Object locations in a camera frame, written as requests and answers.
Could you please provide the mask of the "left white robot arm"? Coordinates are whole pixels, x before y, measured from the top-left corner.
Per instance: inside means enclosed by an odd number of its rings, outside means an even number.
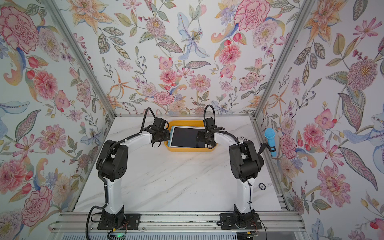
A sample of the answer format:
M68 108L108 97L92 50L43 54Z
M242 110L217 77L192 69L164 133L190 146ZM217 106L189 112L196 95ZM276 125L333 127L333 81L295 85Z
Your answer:
M155 117L153 124L119 141L104 143L96 165L98 177L103 182L105 205L102 207L102 220L119 227L125 219L122 197L122 177L128 170L128 157L137 149L170 140L169 122Z

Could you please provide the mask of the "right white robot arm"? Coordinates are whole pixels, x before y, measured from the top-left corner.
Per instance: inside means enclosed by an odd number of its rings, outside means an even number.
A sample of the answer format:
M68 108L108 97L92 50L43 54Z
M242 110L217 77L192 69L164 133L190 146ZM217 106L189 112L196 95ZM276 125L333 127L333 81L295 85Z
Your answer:
M238 180L237 200L232 216L234 224L244 228L247 223L256 220L253 188L264 161L252 141L241 141L223 127L218 127L215 118L204 119L203 124L205 130L198 133L197 140L205 143L210 149L221 145L229 151L231 172Z

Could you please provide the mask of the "yellow storage box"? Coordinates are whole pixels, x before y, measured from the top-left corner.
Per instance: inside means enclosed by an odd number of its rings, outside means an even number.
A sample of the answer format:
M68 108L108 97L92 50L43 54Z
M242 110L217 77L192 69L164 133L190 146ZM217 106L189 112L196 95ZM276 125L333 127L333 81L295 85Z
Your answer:
M190 127L203 127L204 124L203 121L187 121L187 120L179 120L179 121L171 121L169 130L171 132L172 126L190 126ZM202 148L202 149L193 149L193 148L170 148L167 146L168 141L165 143L165 146L170 152L212 152L213 149L208 149L207 147Z

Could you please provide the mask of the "blue microphone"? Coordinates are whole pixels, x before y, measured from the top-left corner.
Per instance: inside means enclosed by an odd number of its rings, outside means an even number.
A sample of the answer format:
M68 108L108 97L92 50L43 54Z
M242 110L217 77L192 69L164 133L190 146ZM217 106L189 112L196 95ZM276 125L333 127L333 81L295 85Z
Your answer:
M265 130L265 138L267 139L268 141L268 145L269 147L271 148L270 152L271 152L271 156L273 158L276 158L277 157L277 150L276 150L276 141L275 141L275 137L276 137L276 132L274 129L272 128L267 128Z

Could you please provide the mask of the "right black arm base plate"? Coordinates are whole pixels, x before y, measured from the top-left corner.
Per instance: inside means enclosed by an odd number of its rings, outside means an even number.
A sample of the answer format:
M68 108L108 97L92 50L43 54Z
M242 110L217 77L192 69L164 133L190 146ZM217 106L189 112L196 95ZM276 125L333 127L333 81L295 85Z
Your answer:
M261 230L263 228L260 217L256 213L240 215L221 213L219 217L216 224L222 230Z

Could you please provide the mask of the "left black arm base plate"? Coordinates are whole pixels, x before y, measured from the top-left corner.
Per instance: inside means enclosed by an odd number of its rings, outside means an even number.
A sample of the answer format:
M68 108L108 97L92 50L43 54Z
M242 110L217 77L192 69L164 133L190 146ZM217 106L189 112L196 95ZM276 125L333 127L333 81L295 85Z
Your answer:
M141 214L102 215L97 230L138 230Z

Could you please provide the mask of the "aluminium front rail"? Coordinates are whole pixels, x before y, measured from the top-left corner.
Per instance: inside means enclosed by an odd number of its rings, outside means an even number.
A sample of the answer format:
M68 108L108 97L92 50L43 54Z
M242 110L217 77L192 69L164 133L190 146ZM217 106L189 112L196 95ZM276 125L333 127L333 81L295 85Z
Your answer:
M139 212L138 233L149 232L218 232L220 212ZM258 212L267 232L305 232L302 217L296 212ZM52 233L85 232L86 212L59 214L48 229Z

